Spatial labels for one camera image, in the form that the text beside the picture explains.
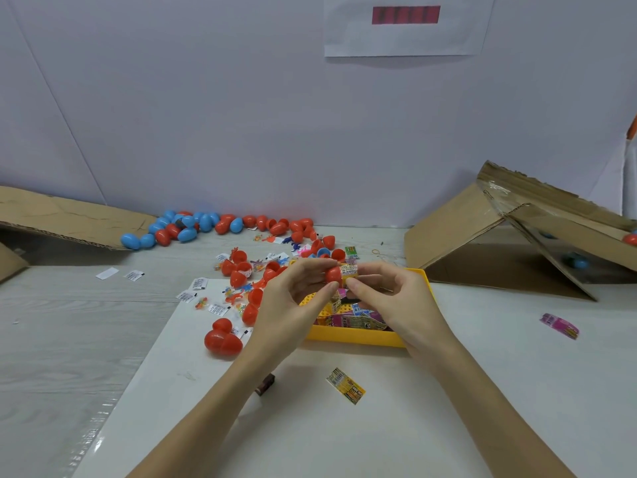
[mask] yellow plastic tray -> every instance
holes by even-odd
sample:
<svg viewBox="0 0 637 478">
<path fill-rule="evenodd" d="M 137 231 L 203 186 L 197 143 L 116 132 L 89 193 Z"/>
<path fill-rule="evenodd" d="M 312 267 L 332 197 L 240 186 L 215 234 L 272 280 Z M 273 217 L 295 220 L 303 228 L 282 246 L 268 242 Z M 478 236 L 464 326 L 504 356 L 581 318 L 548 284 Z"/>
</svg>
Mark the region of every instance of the yellow plastic tray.
<svg viewBox="0 0 637 478">
<path fill-rule="evenodd" d="M 427 282 L 431 292 L 431 285 L 424 270 L 408 268 L 412 272 L 420 273 Z M 348 342 L 350 344 L 383 345 L 385 347 L 404 347 L 402 339 L 395 332 L 385 330 L 348 329 L 313 325 L 306 337 L 309 340 L 327 340 L 330 342 Z"/>
</svg>

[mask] white wall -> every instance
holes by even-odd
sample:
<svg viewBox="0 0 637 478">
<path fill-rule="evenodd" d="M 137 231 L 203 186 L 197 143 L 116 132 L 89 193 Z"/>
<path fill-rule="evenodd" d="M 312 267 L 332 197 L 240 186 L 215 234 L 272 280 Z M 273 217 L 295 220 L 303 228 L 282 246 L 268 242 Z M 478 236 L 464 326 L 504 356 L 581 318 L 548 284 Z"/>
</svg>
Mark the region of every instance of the white wall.
<svg viewBox="0 0 637 478">
<path fill-rule="evenodd" d="M 105 202 L 6 0 L 0 0 L 0 185 Z"/>
<path fill-rule="evenodd" d="M 109 204 L 406 225 L 491 159 L 587 196 L 637 0 L 496 0 L 479 56 L 326 60 L 322 0 L 12 0 Z"/>
</svg>

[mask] cardboard box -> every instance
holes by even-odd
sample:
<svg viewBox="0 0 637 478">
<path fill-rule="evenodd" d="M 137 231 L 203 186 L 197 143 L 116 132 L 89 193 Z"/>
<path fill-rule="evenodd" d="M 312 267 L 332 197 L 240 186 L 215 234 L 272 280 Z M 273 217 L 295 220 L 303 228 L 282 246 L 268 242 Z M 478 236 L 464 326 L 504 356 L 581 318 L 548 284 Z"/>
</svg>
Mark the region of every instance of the cardboard box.
<svg viewBox="0 0 637 478">
<path fill-rule="evenodd" d="M 155 216 L 91 202 L 57 198 L 0 186 L 0 226 L 46 234 L 110 250 L 126 250 L 124 233 L 141 236 Z M 0 281 L 28 266 L 26 260 L 0 243 Z"/>
<path fill-rule="evenodd" d="M 528 245 L 468 244 L 507 222 Z M 430 281 L 596 300 L 535 229 L 637 272 L 637 247 L 623 243 L 632 220 L 487 161 L 475 183 L 411 228 L 407 265 Z"/>
</svg>

